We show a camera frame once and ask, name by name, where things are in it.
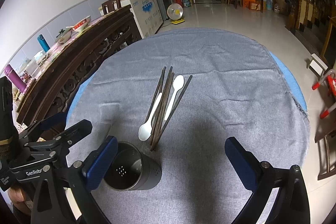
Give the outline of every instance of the blue water bottle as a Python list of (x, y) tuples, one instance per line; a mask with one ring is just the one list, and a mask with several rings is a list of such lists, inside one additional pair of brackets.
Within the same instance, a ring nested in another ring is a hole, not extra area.
[(43, 35), (40, 34), (40, 35), (37, 37), (37, 40), (38, 40), (38, 42), (40, 43), (42, 49), (43, 49), (45, 52), (47, 52), (47, 51), (50, 49), (50, 47), (49, 47), (49, 45), (47, 44), (47, 42), (45, 41)]

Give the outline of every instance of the carved wooden table edge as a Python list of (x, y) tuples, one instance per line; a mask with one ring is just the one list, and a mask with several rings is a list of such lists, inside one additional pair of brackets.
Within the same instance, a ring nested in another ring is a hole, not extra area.
[(141, 39), (130, 8), (127, 5), (116, 10), (68, 45), (27, 91), (28, 94), (18, 108), (19, 123), (24, 122), (29, 126), (34, 120), (55, 114), (56, 110), (66, 112), (80, 84), (105, 59), (124, 42), (130, 45)]

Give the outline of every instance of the purple thermos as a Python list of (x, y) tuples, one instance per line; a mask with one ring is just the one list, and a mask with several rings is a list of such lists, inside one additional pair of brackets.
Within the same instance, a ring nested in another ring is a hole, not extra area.
[(24, 93), (27, 85), (21, 80), (11, 65), (8, 64), (5, 67), (4, 73), (8, 79), (18, 88), (18, 90)]

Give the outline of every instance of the blue gripper pad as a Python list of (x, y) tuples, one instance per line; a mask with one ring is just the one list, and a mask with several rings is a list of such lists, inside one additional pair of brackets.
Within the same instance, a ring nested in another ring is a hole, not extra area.
[(97, 189), (105, 173), (118, 152), (118, 140), (108, 136), (97, 150), (92, 151), (84, 161), (82, 168), (88, 191)]
[(249, 158), (251, 155), (253, 156), (253, 154), (247, 152), (235, 137), (226, 139), (224, 149), (226, 156), (231, 162), (244, 187), (247, 190), (254, 192), (258, 185), (258, 175), (254, 169), (255, 166), (253, 166)]

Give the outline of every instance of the black clamp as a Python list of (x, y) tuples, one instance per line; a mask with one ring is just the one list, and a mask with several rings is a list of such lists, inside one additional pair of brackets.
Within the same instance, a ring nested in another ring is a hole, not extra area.
[(226, 140), (225, 153), (244, 187), (252, 191), (232, 224), (256, 223), (273, 188), (279, 191), (265, 224), (310, 223), (307, 190), (298, 165), (280, 169), (267, 161), (259, 162), (235, 137)]

